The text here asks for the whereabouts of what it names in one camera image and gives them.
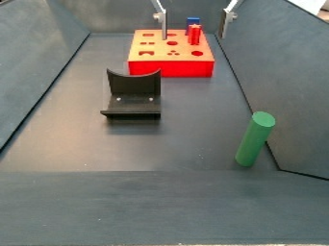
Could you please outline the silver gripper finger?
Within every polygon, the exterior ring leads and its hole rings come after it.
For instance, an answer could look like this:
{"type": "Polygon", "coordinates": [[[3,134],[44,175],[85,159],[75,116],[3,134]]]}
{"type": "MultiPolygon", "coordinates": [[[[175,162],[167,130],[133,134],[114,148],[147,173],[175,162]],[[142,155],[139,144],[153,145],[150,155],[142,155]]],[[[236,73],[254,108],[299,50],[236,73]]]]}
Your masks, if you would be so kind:
{"type": "Polygon", "coordinates": [[[238,18],[237,9],[245,0],[232,0],[228,7],[222,9],[221,22],[218,28],[218,36],[226,37],[229,24],[238,18]]]}
{"type": "Polygon", "coordinates": [[[167,11],[163,8],[159,0],[150,0],[155,13],[153,14],[153,18],[158,21],[162,26],[162,39],[167,39],[167,11]]]}

